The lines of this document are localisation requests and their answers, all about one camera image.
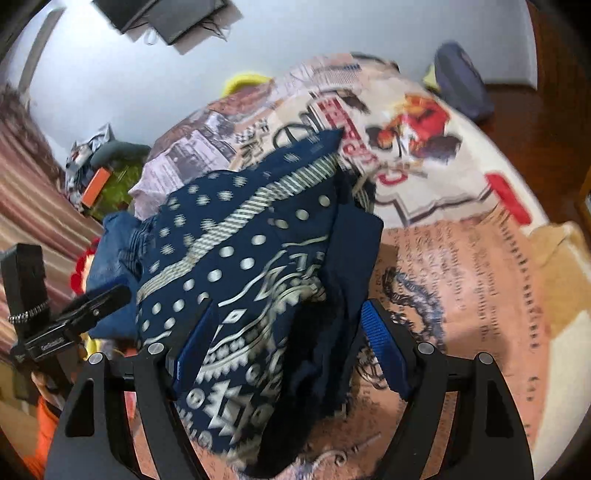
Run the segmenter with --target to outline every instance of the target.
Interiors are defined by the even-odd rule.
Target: orange clothing
[[[35,450],[35,455],[25,457],[24,462],[35,478],[43,480],[49,448],[51,447],[53,434],[56,432],[58,422],[58,418],[47,408],[43,397],[39,397],[39,403],[37,404],[37,422],[39,423],[37,449]]]

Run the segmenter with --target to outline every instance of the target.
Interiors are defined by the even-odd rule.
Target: metal screw
[[[480,360],[485,365],[490,365],[493,363],[492,355],[486,352],[482,352],[478,355],[478,360]]]
[[[93,353],[90,358],[88,359],[88,363],[91,365],[96,365],[101,362],[103,359],[103,354],[100,352]]]
[[[153,343],[148,347],[148,353],[150,355],[158,355],[161,351],[164,350],[164,345],[162,343]]]
[[[435,347],[430,343],[423,342],[418,344],[418,351],[423,355],[431,355],[435,351]]]

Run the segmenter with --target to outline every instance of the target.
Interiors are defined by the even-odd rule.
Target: floor
[[[480,127],[523,176],[551,222],[577,222],[591,235],[574,200],[591,166],[587,122],[528,87],[492,86],[495,115]],[[544,480],[579,480],[591,472],[591,439],[568,467]]]

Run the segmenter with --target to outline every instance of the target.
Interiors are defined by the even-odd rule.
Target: navy blue bandana
[[[294,307],[324,297],[318,270],[336,216],[341,136],[323,131],[254,169],[210,173],[171,194],[155,221],[138,291],[140,338],[156,342],[203,299],[217,303],[217,334],[177,409],[192,440],[230,461],[256,460]]]

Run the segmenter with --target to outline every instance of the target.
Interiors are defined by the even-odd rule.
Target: newspaper print bedspread
[[[449,355],[491,352],[533,445],[548,369],[543,292],[529,242],[475,167],[470,135],[463,135],[458,118],[389,62],[350,54],[313,59],[211,103],[160,138],[131,192],[136,215],[153,215],[176,185],[210,170],[264,168],[261,160],[270,151],[344,128],[342,167],[362,179],[358,198],[385,223],[370,296],[394,321]],[[162,164],[173,179],[158,184],[150,175]],[[441,464],[454,402],[448,394],[424,478]],[[364,348],[342,418],[320,422],[305,451],[278,478],[370,475],[404,407]],[[157,478],[141,431],[136,447],[144,473]],[[194,447],[213,480],[245,479]]]

